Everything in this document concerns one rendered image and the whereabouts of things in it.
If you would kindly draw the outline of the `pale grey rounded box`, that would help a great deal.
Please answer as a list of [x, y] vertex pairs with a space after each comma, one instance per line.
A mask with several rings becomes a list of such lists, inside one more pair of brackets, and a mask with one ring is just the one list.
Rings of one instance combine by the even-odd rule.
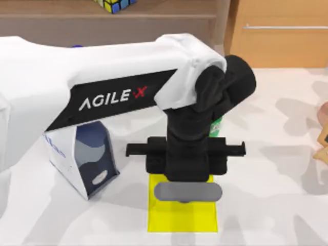
[[222, 188], [213, 182], [160, 182], [154, 188], [160, 201], [217, 202]]

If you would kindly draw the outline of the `flat yellow square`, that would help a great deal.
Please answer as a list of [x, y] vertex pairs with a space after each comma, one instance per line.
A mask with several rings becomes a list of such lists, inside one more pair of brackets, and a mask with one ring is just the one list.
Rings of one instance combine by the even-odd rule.
[[215, 202], [160, 201], [154, 195], [154, 188], [162, 181], [167, 181], [164, 175], [149, 175], [148, 232], [218, 232]]

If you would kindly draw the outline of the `green bottle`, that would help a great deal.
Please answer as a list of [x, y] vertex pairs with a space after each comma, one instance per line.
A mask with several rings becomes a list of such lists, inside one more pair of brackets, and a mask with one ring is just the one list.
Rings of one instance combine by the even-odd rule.
[[220, 117], [211, 123], [209, 137], [218, 137], [219, 136], [222, 119], [223, 119], [223, 117]]

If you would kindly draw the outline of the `blue and white carton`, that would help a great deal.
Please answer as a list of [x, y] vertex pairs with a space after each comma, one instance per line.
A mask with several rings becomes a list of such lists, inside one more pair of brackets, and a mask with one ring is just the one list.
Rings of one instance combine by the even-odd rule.
[[50, 163], [89, 200], [119, 175], [110, 133], [101, 121], [43, 134]]

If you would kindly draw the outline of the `wooden open shelf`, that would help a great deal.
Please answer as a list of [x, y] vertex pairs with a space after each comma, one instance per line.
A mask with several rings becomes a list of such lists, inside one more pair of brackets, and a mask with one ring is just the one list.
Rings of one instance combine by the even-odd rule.
[[230, 0], [137, 0], [111, 14], [94, 0], [0, 0], [0, 36], [71, 47], [191, 33], [224, 53]]

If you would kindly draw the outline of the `multicoloured puzzle cube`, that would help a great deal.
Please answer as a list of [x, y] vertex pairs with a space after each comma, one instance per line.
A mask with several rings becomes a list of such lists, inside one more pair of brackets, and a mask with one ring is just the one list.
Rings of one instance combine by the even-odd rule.
[[107, 12], [115, 14], [130, 5], [137, 2], [137, 0], [94, 0]]

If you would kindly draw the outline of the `tan object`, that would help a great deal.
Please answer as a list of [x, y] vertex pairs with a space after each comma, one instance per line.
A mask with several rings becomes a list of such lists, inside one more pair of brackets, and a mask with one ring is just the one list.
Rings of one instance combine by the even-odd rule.
[[317, 142], [321, 145], [321, 148], [315, 152], [313, 158], [328, 165], [328, 127], [322, 129], [317, 138]]

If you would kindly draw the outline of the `pink object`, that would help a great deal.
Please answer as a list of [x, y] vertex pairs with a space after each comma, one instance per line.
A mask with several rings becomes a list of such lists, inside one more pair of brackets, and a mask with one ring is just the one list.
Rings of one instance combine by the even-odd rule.
[[328, 123], [328, 101], [326, 101], [320, 106], [317, 112], [317, 119], [322, 127], [324, 127]]

